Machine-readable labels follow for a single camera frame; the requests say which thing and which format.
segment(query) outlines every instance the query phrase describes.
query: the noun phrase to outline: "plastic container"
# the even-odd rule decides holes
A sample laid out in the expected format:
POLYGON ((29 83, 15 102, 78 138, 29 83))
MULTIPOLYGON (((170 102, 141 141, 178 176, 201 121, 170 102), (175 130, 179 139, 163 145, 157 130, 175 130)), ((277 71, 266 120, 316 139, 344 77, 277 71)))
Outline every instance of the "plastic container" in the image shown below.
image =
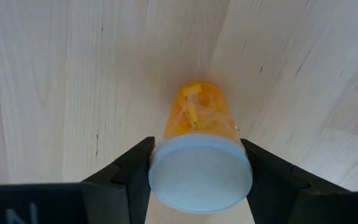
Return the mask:
POLYGON ((252 169, 223 92, 211 83, 179 89, 154 149, 150 187, 163 203, 189 213, 215 213, 245 199, 252 169))
POLYGON ((217 134, 239 142, 224 94, 211 83, 190 83, 175 97, 164 138, 190 133, 217 134))

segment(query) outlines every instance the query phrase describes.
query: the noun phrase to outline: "wooden surface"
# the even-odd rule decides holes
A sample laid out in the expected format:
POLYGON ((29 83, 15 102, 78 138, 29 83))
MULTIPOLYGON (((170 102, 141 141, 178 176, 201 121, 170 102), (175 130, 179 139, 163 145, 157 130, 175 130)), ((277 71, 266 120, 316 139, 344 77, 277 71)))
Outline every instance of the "wooden surface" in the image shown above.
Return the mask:
MULTIPOLYGON (((358 190, 358 1, 0 0, 0 183, 78 181, 146 136, 176 89, 226 93, 242 138, 358 190)), ((252 223, 246 202, 147 223, 252 223)))

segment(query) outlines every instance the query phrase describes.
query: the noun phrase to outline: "white lid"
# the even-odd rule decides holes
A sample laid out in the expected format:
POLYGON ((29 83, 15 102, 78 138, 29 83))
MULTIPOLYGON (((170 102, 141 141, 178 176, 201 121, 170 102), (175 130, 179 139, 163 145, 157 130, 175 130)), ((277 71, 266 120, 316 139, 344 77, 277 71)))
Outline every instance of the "white lid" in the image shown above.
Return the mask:
POLYGON ((245 199, 252 170, 244 149, 212 134, 164 140, 152 154, 150 188, 168 206, 189 213, 215 213, 245 199))

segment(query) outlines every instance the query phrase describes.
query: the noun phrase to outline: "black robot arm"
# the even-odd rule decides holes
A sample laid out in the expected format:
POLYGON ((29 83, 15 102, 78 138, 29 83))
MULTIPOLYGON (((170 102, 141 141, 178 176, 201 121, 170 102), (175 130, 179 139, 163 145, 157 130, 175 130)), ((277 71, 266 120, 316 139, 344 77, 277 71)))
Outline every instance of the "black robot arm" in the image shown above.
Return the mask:
MULTIPOLYGON (((256 224, 358 223, 358 192, 241 141, 253 169, 247 199, 256 224)), ((147 137, 80 183, 0 185, 0 223, 143 224, 154 146, 147 137)))

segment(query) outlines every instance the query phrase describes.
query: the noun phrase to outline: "orange food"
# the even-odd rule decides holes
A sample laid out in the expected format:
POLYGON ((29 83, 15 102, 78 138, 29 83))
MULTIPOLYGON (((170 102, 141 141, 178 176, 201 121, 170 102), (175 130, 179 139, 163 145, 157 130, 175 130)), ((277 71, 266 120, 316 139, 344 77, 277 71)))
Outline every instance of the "orange food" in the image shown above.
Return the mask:
POLYGON ((239 141, 224 94, 212 83, 187 84, 175 96, 164 138, 191 133, 216 134, 239 141))

